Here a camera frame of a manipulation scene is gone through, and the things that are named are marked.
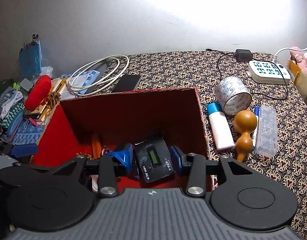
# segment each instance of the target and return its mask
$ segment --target red cardboard box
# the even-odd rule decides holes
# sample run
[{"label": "red cardboard box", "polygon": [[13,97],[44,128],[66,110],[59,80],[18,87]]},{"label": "red cardboard box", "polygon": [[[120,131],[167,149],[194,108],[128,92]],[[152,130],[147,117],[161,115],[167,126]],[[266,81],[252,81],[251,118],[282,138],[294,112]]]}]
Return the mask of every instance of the red cardboard box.
[{"label": "red cardboard box", "polygon": [[[162,132],[168,148],[177,145],[184,153],[210,158],[198,92],[195,88],[180,88],[61,101],[39,141],[33,164],[57,166],[79,152],[92,154],[91,138],[95,132],[101,135],[102,146],[113,150],[119,143],[145,141],[157,131]],[[119,191],[125,187],[182,187],[186,182],[187,178],[176,175],[155,185],[122,178],[118,187]]]}]

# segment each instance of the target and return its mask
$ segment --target coiled white cable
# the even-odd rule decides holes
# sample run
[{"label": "coiled white cable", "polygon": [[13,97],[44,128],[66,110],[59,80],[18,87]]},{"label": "coiled white cable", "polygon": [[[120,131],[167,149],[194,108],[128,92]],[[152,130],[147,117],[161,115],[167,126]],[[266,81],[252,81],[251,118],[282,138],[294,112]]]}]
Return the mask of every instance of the coiled white cable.
[{"label": "coiled white cable", "polygon": [[304,50],[307,50],[307,47],[306,47],[305,49],[292,49],[292,48],[283,48],[283,49],[279,49],[279,50],[277,51],[277,53],[274,55],[274,57],[273,57],[273,62],[274,62],[274,63],[277,63],[278,54],[279,54],[280,52],[282,52],[283,50],[286,50],[286,49],[291,49],[291,50],[294,50],[294,51],[304,51]]},{"label": "coiled white cable", "polygon": [[[120,60],[118,59],[118,57],[124,57],[127,59],[127,63],[126,63],[126,66],[123,68],[123,70],[121,70],[121,72],[116,75],[115,77],[113,78],[109,78],[109,79],[106,79],[108,78],[111,74],[113,74],[116,69],[119,67],[120,65]],[[73,85],[73,83],[75,82],[75,80],[78,78],[78,76],[80,76],[83,72],[87,71],[89,68],[91,68],[92,66],[104,61],[104,60],[107,60],[107,59],[112,59],[112,60],[116,60],[117,61],[117,65],[116,67],[109,73],[107,74],[106,76],[104,76],[103,78],[101,78],[100,80],[98,80],[97,82],[89,85],[89,86],[85,86],[85,87],[76,87]],[[112,55],[112,56],[108,56],[108,57],[105,57],[105,58],[102,58],[102,59],[99,59],[99,60],[95,60],[93,62],[90,62],[84,66],[82,66],[81,68],[77,69],[69,78],[69,80],[67,81],[67,86],[69,87],[69,89],[72,91],[73,94],[79,96],[79,97],[85,97],[85,96],[90,96],[90,95],[94,95],[96,93],[99,93],[100,91],[106,89],[107,87],[109,87],[113,82],[115,82],[123,73],[124,71],[127,69],[127,67],[129,66],[129,58],[125,55]],[[81,72],[74,78],[73,76],[78,72],[80,71]],[[79,94],[78,92],[79,91],[82,91],[82,90],[85,90],[85,89],[88,89],[90,87],[94,87],[94,86],[97,86],[97,85],[100,85],[100,84],[105,84],[105,83],[108,83],[107,85],[104,85],[103,87],[99,88],[98,90],[96,91],[93,91],[92,93],[89,93],[89,94]]]}]

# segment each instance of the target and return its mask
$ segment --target patterned tablecloth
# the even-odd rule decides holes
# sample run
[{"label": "patterned tablecloth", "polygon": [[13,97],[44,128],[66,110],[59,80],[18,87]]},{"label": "patterned tablecloth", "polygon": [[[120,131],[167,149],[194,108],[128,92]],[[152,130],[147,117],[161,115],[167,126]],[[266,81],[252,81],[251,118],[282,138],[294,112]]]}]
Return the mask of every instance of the patterned tablecloth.
[{"label": "patterned tablecloth", "polygon": [[[197,87],[200,100],[205,105],[216,102],[215,86],[219,82],[216,62],[221,54],[205,51],[163,52],[130,56],[130,66],[125,74],[139,74],[142,79],[138,89]],[[255,53],[259,60],[272,60],[272,55]],[[273,97],[284,97],[286,88],[281,85],[257,84],[247,75],[247,63],[238,63],[233,57],[223,57],[220,69],[223,78],[237,76],[251,92],[261,92]],[[110,92],[115,84],[106,89]],[[270,100],[253,96],[250,109],[267,105],[274,107],[278,119],[278,153],[272,159],[250,154],[245,160],[249,167],[289,187],[297,196],[299,208],[292,228],[307,239],[307,107],[292,82],[288,86],[288,99]],[[211,159],[235,151],[217,151],[208,118],[204,114],[209,136]],[[233,118],[228,117],[234,140],[239,135],[233,130]]]}]

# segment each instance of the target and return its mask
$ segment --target blue marker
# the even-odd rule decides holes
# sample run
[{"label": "blue marker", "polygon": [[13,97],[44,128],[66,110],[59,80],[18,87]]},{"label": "blue marker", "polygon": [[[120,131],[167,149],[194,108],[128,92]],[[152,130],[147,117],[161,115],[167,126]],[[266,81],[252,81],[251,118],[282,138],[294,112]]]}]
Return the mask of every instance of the blue marker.
[{"label": "blue marker", "polygon": [[255,150],[255,138],[257,137],[257,131],[258,131],[258,123],[259,123],[259,107],[256,106],[255,107],[255,110],[254,110],[254,114],[255,114],[255,117],[257,118],[257,126],[255,128],[255,131],[253,132],[252,134],[252,144],[253,144],[253,147],[252,147],[252,150],[254,151]]}]

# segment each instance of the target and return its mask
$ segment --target black cable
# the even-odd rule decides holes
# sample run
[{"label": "black cable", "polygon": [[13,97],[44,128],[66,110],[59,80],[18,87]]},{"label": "black cable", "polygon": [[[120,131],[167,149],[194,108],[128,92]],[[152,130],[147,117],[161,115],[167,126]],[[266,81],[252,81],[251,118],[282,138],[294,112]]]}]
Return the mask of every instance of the black cable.
[{"label": "black cable", "polygon": [[[216,49],[206,49],[206,51],[216,51],[216,52],[219,52],[219,53],[222,54],[222,55],[218,58],[217,63],[216,63],[216,67],[217,67],[217,69],[218,69],[218,71],[219,71],[220,81],[221,81],[221,80],[222,80],[222,73],[221,73],[221,70],[220,70],[220,68],[219,68],[219,62],[220,62],[221,58],[222,58],[223,56],[231,56],[231,57],[234,57],[234,56],[236,56],[236,53],[235,53],[235,52],[225,53],[225,52],[223,52],[223,51],[216,50]],[[288,85],[287,85],[287,83],[286,83],[286,80],[285,80],[285,78],[284,78],[284,76],[283,76],[282,71],[280,70],[280,68],[279,68],[274,62],[271,62],[271,61],[259,60],[259,59],[255,59],[255,58],[253,58],[253,60],[261,61],[261,62],[268,62],[268,63],[274,64],[274,65],[277,67],[277,69],[279,70],[279,72],[280,72],[280,74],[281,74],[281,76],[282,76],[282,78],[283,78],[283,81],[285,82],[285,85],[286,85],[286,96],[285,96],[284,98],[274,98],[274,97],[269,96],[269,95],[266,95],[266,94],[264,94],[264,93],[252,92],[251,94],[252,94],[252,95],[261,95],[261,96],[265,96],[265,97],[270,98],[270,99],[272,99],[272,100],[280,100],[280,101],[287,100],[287,99],[288,99]]]},{"label": "black cable", "polygon": [[216,50],[216,49],[206,49],[206,51],[216,51],[216,52],[219,52],[221,53],[222,55],[218,58],[217,60],[217,63],[216,63],[216,68],[218,69],[218,72],[219,72],[219,75],[220,75],[220,81],[222,80],[222,73],[221,73],[221,70],[219,68],[219,63],[220,63],[220,60],[223,56],[231,56],[231,57],[234,57],[236,55],[235,52],[229,52],[229,53],[225,53],[223,51],[220,51],[220,50]]}]

